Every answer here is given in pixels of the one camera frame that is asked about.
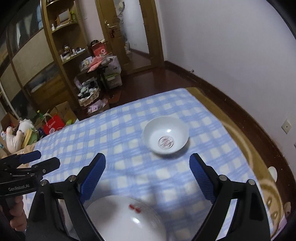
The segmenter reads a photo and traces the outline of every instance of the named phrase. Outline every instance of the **pile of clothes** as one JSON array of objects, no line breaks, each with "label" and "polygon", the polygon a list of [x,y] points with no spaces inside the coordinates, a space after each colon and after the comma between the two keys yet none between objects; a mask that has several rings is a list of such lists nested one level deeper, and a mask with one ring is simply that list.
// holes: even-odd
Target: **pile of clothes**
[{"label": "pile of clothes", "polygon": [[87,106],[99,97],[100,88],[98,87],[98,84],[94,77],[86,82],[83,82],[82,84],[77,78],[74,80],[74,82],[77,88],[80,90],[80,93],[78,94],[78,99],[81,106]]}]

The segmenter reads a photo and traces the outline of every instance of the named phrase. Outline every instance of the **red paper bag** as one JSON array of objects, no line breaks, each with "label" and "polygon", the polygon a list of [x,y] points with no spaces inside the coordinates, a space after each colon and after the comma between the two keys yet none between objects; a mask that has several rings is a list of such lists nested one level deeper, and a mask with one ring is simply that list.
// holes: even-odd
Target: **red paper bag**
[{"label": "red paper bag", "polygon": [[56,114],[49,121],[45,119],[45,125],[43,126],[43,130],[46,135],[54,133],[55,131],[59,131],[63,129],[65,123],[62,119]]},{"label": "red paper bag", "polygon": [[96,45],[92,46],[92,50],[95,56],[104,56],[108,54],[106,45],[102,43],[97,43]]}]

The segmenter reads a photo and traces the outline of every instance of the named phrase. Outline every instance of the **screw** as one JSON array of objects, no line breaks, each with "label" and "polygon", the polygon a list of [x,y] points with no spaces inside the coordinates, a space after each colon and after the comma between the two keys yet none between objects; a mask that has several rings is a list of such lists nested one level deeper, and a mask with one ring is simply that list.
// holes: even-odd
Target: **screw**
[{"label": "screw", "polygon": [[254,185],[256,184],[255,181],[252,180],[252,179],[248,180],[248,183],[249,183],[250,185],[252,185],[252,186],[254,186]]},{"label": "screw", "polygon": [[75,175],[71,175],[71,176],[68,177],[68,180],[70,182],[74,182],[76,180],[76,176]]},{"label": "screw", "polygon": [[227,180],[227,176],[225,176],[225,175],[220,175],[220,176],[219,176],[219,179],[220,179],[221,181],[226,181],[226,180]]},{"label": "screw", "polygon": [[45,186],[47,183],[48,183],[48,180],[45,180],[45,179],[40,182],[41,186]]}]

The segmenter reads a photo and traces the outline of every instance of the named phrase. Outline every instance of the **shopping bag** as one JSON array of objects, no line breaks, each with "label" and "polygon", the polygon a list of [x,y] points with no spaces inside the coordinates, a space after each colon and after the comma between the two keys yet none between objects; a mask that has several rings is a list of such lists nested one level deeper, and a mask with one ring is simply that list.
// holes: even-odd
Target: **shopping bag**
[{"label": "shopping bag", "polygon": [[[49,116],[51,119],[49,121],[46,120],[46,116]],[[62,119],[56,114],[51,116],[50,114],[44,114],[45,125],[43,126],[43,130],[46,135],[54,133],[55,131],[59,131],[63,129],[65,123]]]}]

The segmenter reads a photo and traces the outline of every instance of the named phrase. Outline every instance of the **power outlet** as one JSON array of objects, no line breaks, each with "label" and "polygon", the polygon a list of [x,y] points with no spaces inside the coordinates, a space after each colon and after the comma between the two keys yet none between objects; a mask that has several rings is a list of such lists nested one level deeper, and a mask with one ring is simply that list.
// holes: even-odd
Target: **power outlet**
[{"label": "power outlet", "polygon": [[282,129],[284,130],[284,132],[286,134],[288,134],[288,132],[291,130],[292,125],[290,124],[290,122],[288,121],[288,119],[285,120],[285,122],[283,123],[283,125],[281,126]]}]

